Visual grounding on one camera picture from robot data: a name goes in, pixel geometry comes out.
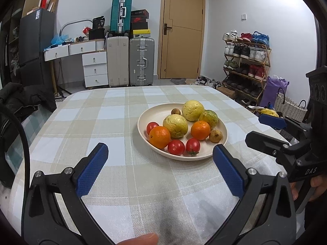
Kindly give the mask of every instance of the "white wall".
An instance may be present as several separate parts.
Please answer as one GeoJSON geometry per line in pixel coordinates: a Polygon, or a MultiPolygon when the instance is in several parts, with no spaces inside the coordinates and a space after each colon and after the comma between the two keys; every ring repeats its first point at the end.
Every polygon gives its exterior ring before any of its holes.
{"type": "Polygon", "coordinates": [[[239,35],[259,31],[270,37],[270,75],[290,81],[287,96],[299,102],[308,100],[309,84],[305,73],[314,70],[317,37],[314,16],[303,0],[209,0],[208,44],[202,74],[223,80],[225,32],[236,29],[239,35]],[[241,15],[247,20],[241,21],[241,15]]]}
{"type": "MultiPolygon", "coordinates": [[[[202,66],[206,55],[208,5],[209,0],[206,0],[206,24],[202,66]]],[[[81,19],[93,19],[98,16],[104,16],[106,18],[105,25],[110,25],[111,6],[112,0],[59,0],[57,8],[56,32],[59,32],[65,23],[81,19]]],[[[151,37],[155,40],[156,45],[154,74],[157,74],[160,7],[161,0],[132,0],[132,10],[145,8],[150,14],[148,26],[149,29],[151,29],[151,37]]],[[[63,34],[68,33],[70,37],[80,36],[85,25],[87,25],[87,22],[70,26],[71,28],[65,28],[63,34]]],[[[65,82],[75,82],[84,79],[81,56],[62,58],[62,62],[65,82]]]]}

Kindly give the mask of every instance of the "wooden door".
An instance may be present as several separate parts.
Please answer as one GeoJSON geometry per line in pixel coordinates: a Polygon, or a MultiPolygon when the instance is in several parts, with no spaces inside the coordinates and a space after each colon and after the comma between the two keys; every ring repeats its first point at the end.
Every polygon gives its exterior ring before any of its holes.
{"type": "Polygon", "coordinates": [[[204,0],[165,0],[160,78],[196,78],[202,57],[204,0]]]}

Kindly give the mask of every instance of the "red tomato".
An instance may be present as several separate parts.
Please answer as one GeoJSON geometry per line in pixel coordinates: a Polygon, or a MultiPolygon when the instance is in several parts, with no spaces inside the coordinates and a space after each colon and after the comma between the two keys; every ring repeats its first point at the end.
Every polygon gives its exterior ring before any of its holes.
{"type": "Polygon", "coordinates": [[[157,126],[159,126],[159,124],[158,123],[156,123],[156,122],[151,122],[151,123],[149,123],[148,125],[147,125],[147,133],[149,134],[150,133],[150,131],[154,128],[154,127],[157,127],[157,126]]]}
{"type": "Polygon", "coordinates": [[[200,151],[200,142],[195,138],[189,139],[186,143],[186,151],[195,156],[200,151]]]}
{"type": "Polygon", "coordinates": [[[180,140],[172,140],[169,142],[167,149],[172,155],[180,156],[185,151],[185,145],[180,140]]]}

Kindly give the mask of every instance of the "human hand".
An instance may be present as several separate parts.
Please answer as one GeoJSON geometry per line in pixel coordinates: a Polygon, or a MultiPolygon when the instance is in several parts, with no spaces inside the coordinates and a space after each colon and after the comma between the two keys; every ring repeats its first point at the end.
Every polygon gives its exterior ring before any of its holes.
{"type": "MultiPolygon", "coordinates": [[[[292,182],[291,191],[293,195],[293,200],[296,200],[299,196],[298,190],[295,188],[296,182],[292,182]]],[[[311,187],[316,187],[315,192],[309,199],[309,202],[314,201],[319,196],[321,196],[327,190],[327,175],[320,175],[314,178],[311,178],[311,187]]]]}
{"type": "Polygon", "coordinates": [[[121,241],[117,245],[157,245],[159,237],[155,233],[146,234],[126,241],[121,241]]]}

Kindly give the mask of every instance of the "plate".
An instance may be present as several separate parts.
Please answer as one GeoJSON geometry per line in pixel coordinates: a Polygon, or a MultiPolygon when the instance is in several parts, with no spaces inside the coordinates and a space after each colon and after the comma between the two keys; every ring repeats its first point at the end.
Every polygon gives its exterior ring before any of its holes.
{"type": "MultiPolygon", "coordinates": [[[[226,129],[225,124],[223,123],[222,120],[219,119],[219,122],[217,124],[217,126],[214,129],[218,129],[222,132],[223,134],[223,139],[219,142],[219,143],[212,143],[210,142],[209,138],[207,138],[204,141],[200,141],[200,152],[199,154],[197,154],[194,157],[189,156],[186,152],[184,155],[182,156],[176,156],[176,155],[172,155],[168,152],[167,147],[163,150],[158,149],[156,147],[154,147],[152,144],[150,144],[148,142],[148,134],[147,134],[147,125],[154,121],[156,123],[158,123],[160,126],[162,126],[162,122],[163,120],[170,115],[172,109],[179,109],[180,111],[182,111],[182,107],[184,104],[182,103],[168,103],[168,104],[162,104],[162,105],[158,105],[152,108],[149,108],[148,110],[146,110],[145,112],[142,113],[142,115],[139,117],[139,120],[137,122],[137,129],[139,130],[139,133],[141,135],[141,137],[143,138],[143,140],[145,141],[145,143],[155,152],[158,152],[159,154],[165,156],[165,157],[169,157],[172,159],[176,159],[176,160],[182,160],[182,161],[196,161],[196,160],[201,160],[201,159],[205,159],[208,157],[212,156],[212,150],[214,149],[215,145],[217,144],[226,144],[227,138],[228,138],[228,132],[226,129]]],[[[185,145],[188,139],[192,138],[191,136],[191,127],[193,125],[194,122],[191,121],[187,121],[188,123],[188,132],[185,136],[183,136],[182,138],[180,138],[179,140],[181,140],[185,145]]]]}

